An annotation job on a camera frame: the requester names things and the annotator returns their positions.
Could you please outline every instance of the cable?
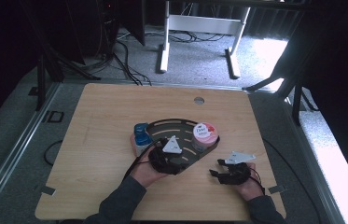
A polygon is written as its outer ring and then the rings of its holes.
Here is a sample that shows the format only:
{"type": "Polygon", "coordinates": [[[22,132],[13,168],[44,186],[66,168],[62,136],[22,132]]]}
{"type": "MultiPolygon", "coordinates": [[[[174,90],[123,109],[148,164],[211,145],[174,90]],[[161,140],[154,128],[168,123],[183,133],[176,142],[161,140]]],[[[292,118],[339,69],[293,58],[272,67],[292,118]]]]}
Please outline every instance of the cable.
{"type": "Polygon", "coordinates": [[[150,143],[150,145],[147,146],[147,148],[145,148],[145,150],[141,153],[141,155],[139,155],[137,158],[135,158],[135,160],[133,161],[133,163],[131,164],[131,166],[128,168],[127,172],[125,173],[123,179],[121,180],[124,181],[125,178],[127,178],[127,176],[132,172],[133,168],[139,164],[139,161],[141,160],[141,158],[146,154],[146,152],[153,147],[154,145],[156,145],[156,143],[158,143],[159,141],[161,141],[162,138],[159,138],[155,141],[153,141],[152,143],[150,143]]]}
{"type": "Polygon", "coordinates": [[[258,176],[258,182],[260,182],[260,184],[261,184],[261,178],[260,178],[260,175],[258,174],[258,172],[255,169],[252,169],[250,167],[248,167],[248,168],[249,168],[249,170],[255,172],[255,174],[258,176]]]}
{"type": "Polygon", "coordinates": [[[261,185],[261,181],[258,182],[253,176],[249,176],[250,179],[254,180],[258,186],[261,188],[261,191],[263,191],[263,194],[266,195],[266,189],[261,185]]]}
{"type": "Polygon", "coordinates": [[[136,85],[141,85],[143,86],[143,83],[141,80],[139,80],[137,77],[135,76],[140,76],[144,79],[144,81],[147,81],[148,84],[151,86],[151,81],[150,79],[139,73],[138,71],[136,71],[135,69],[131,68],[129,65],[128,65],[128,56],[129,56],[129,51],[128,51],[128,48],[127,46],[124,44],[124,43],[121,43],[120,41],[117,40],[117,43],[120,44],[121,46],[123,46],[124,50],[125,50],[125,61],[124,63],[118,58],[118,55],[114,54],[115,58],[118,60],[118,63],[119,65],[122,67],[122,70],[132,79],[132,81],[136,84],[136,85]]]}
{"type": "Polygon", "coordinates": [[[138,162],[138,163],[136,163],[136,164],[143,164],[143,163],[149,163],[150,161],[140,161],[140,162],[138,162]]]}
{"type": "Polygon", "coordinates": [[[188,9],[188,7],[190,7],[190,9],[188,10],[188,15],[190,15],[191,9],[193,8],[193,3],[188,3],[185,9],[183,9],[183,11],[180,13],[181,16],[185,14],[185,11],[188,9]]]}
{"type": "Polygon", "coordinates": [[[313,199],[311,198],[310,193],[308,192],[308,190],[305,188],[304,184],[301,182],[301,180],[299,179],[299,176],[297,175],[297,173],[294,171],[293,167],[290,165],[290,163],[285,159],[285,157],[281,154],[281,152],[279,152],[279,150],[269,141],[267,141],[264,137],[262,138],[264,142],[266,142],[270,147],[272,147],[272,149],[275,150],[275,152],[281,157],[281,159],[286,163],[287,167],[292,171],[293,175],[297,178],[297,180],[299,181],[301,187],[304,189],[305,194],[307,195],[308,199],[310,200],[311,204],[313,205],[313,209],[315,210],[315,213],[318,217],[318,222],[322,223],[322,218],[321,215],[319,214],[318,209],[316,208],[316,204],[313,201],[313,199]]]}
{"type": "MultiPolygon", "coordinates": [[[[197,37],[196,34],[189,32],[189,31],[176,31],[176,30],[172,30],[170,31],[170,34],[174,34],[174,35],[169,35],[170,40],[174,41],[174,42],[179,42],[179,43],[194,43],[194,42],[203,42],[203,41],[218,41],[220,39],[222,39],[225,35],[221,35],[221,37],[214,39],[215,37],[219,36],[219,35],[212,35],[211,37],[208,38],[199,38],[197,37]],[[175,35],[188,35],[188,39],[185,38],[181,38],[175,35]]],[[[132,36],[131,33],[127,33],[127,34],[122,34],[120,37],[118,37],[118,40],[121,41],[128,41],[128,40],[122,40],[123,37],[125,36],[132,36]]],[[[145,36],[164,36],[164,32],[148,32],[145,33],[145,36]]]]}
{"type": "Polygon", "coordinates": [[[305,103],[312,111],[320,111],[319,109],[315,108],[313,104],[311,104],[310,100],[308,99],[307,95],[305,95],[303,90],[301,90],[301,96],[304,98],[305,103]]]}
{"type": "Polygon", "coordinates": [[[48,159],[49,150],[50,150],[52,147],[54,147],[55,145],[60,144],[60,143],[62,143],[62,142],[63,142],[63,140],[59,140],[59,141],[54,142],[53,144],[49,145],[48,148],[46,148],[45,153],[44,153],[44,155],[43,155],[43,159],[45,160],[45,162],[46,162],[48,165],[53,166],[53,164],[54,164],[53,162],[49,161],[49,159],[48,159]]]}
{"type": "MultiPolygon", "coordinates": [[[[89,72],[90,74],[98,73],[102,70],[104,70],[108,65],[109,62],[112,60],[112,58],[108,58],[105,54],[101,55],[101,59],[99,62],[92,63],[89,65],[81,65],[77,64],[77,67],[83,71],[89,72]]],[[[65,74],[67,75],[75,75],[76,72],[72,70],[72,68],[68,67],[66,64],[59,62],[61,68],[64,70],[65,74]]]]}

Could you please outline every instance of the human hand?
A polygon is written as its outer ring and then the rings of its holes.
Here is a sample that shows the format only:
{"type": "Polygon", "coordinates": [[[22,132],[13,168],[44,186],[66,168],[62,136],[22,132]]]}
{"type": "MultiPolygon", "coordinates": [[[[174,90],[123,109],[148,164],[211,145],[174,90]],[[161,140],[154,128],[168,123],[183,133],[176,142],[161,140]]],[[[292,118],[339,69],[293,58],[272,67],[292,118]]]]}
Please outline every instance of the human hand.
{"type": "Polygon", "coordinates": [[[155,181],[167,176],[167,174],[157,172],[148,161],[148,154],[154,147],[151,147],[133,168],[131,176],[145,188],[155,181]]]}
{"type": "Polygon", "coordinates": [[[250,174],[254,178],[249,178],[241,185],[236,185],[234,188],[240,193],[241,197],[244,198],[247,202],[258,197],[264,195],[263,190],[260,185],[255,181],[258,180],[258,176],[256,175],[256,165],[252,162],[247,163],[250,168],[250,174]]]}

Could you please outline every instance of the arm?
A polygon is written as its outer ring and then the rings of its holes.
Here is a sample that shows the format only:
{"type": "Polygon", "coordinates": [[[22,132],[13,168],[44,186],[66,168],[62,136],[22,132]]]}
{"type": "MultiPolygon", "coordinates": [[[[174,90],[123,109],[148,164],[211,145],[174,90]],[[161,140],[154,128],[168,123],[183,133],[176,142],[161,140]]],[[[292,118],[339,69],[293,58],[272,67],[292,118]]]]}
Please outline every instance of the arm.
{"type": "Polygon", "coordinates": [[[84,224],[130,223],[136,206],[146,194],[146,188],[167,176],[167,174],[155,171],[147,162],[148,152],[135,166],[131,175],[124,179],[118,188],[101,202],[99,213],[87,217],[83,222],[84,224]]]}
{"type": "MultiPolygon", "coordinates": [[[[255,164],[247,163],[247,165],[251,168],[251,176],[258,179],[255,164]]],[[[272,198],[264,195],[260,185],[254,179],[249,178],[242,185],[235,186],[241,197],[248,203],[252,221],[255,224],[285,224],[286,221],[276,211],[272,198]]]]}

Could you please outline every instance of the white plastic piece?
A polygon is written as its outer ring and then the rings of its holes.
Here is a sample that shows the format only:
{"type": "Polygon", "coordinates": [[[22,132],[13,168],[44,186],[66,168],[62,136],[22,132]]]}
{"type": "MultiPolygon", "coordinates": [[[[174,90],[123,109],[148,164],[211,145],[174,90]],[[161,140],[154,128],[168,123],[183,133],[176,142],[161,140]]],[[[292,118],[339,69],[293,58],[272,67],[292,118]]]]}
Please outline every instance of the white plastic piece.
{"type": "Polygon", "coordinates": [[[182,153],[182,149],[180,149],[179,145],[177,144],[175,135],[170,138],[167,145],[165,145],[162,151],[167,153],[175,153],[175,154],[182,153]]]}
{"type": "Polygon", "coordinates": [[[251,161],[256,158],[255,155],[244,154],[241,152],[232,151],[231,156],[224,160],[226,164],[238,164],[241,162],[251,161]]]}

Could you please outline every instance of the sleeve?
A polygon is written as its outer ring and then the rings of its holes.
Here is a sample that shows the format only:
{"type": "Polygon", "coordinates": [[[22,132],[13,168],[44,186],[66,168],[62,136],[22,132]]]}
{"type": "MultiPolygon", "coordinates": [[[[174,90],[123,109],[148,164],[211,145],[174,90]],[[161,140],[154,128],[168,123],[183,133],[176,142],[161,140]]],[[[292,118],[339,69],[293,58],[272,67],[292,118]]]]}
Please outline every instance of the sleeve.
{"type": "Polygon", "coordinates": [[[255,224],[286,224],[285,219],[276,211],[270,196],[256,197],[248,202],[250,218],[255,224]]]}
{"type": "Polygon", "coordinates": [[[99,213],[87,217],[84,224],[118,223],[128,224],[136,206],[146,194],[146,189],[132,176],[128,176],[100,204],[99,213]]]}

